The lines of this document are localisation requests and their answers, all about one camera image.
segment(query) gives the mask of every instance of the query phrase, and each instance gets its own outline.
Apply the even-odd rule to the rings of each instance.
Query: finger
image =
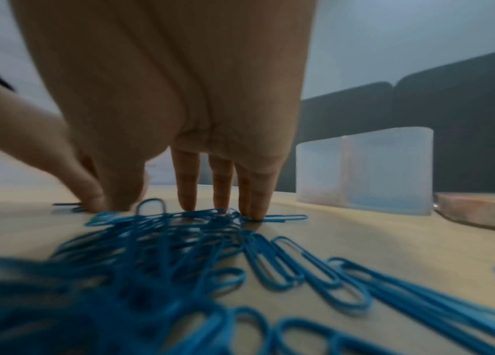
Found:
[[[103,188],[108,211],[128,211],[145,188],[145,162],[132,160],[97,162],[94,166]]]
[[[51,173],[80,200],[86,210],[97,213],[107,209],[99,181],[76,158],[56,165]]]
[[[240,164],[234,164],[236,168],[236,174],[238,175],[238,208],[242,216],[249,215],[249,201],[250,201],[250,179],[247,169]]]
[[[250,174],[250,206],[249,217],[253,220],[262,220],[267,214],[271,197],[277,185],[279,171],[268,174]]]
[[[201,173],[201,156],[171,148],[171,160],[176,171],[177,199],[184,211],[194,211],[197,204],[197,184]]]
[[[234,178],[234,166],[232,160],[209,155],[208,164],[212,170],[212,202],[214,208],[228,209],[230,204],[230,192]]]

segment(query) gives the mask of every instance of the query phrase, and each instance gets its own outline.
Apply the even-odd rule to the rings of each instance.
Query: white container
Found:
[[[392,128],[296,146],[299,202],[429,215],[432,177],[430,128]]]

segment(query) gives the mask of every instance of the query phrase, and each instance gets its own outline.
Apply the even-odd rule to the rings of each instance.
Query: wooden table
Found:
[[[166,200],[179,211],[174,187],[151,188],[148,197]],[[61,242],[84,231],[86,215],[53,211],[52,202],[73,201],[60,187],[0,188],[0,255],[46,258]],[[234,199],[231,206],[237,206]],[[211,187],[200,187],[197,208],[212,207]],[[495,231],[459,225],[433,214],[400,216],[299,204],[294,194],[275,193],[270,213],[305,213],[308,221],[270,223],[259,232],[286,235],[318,257],[342,256],[372,269],[495,307]],[[271,321],[285,316],[317,320],[405,354],[466,354],[437,333],[375,301],[361,318],[341,314],[304,285],[276,293],[263,288],[243,256],[228,262],[248,270],[246,284],[221,298],[230,305],[251,305]],[[257,333],[239,327],[234,349],[253,354]],[[307,354],[321,354],[324,342],[304,333],[289,342]]]

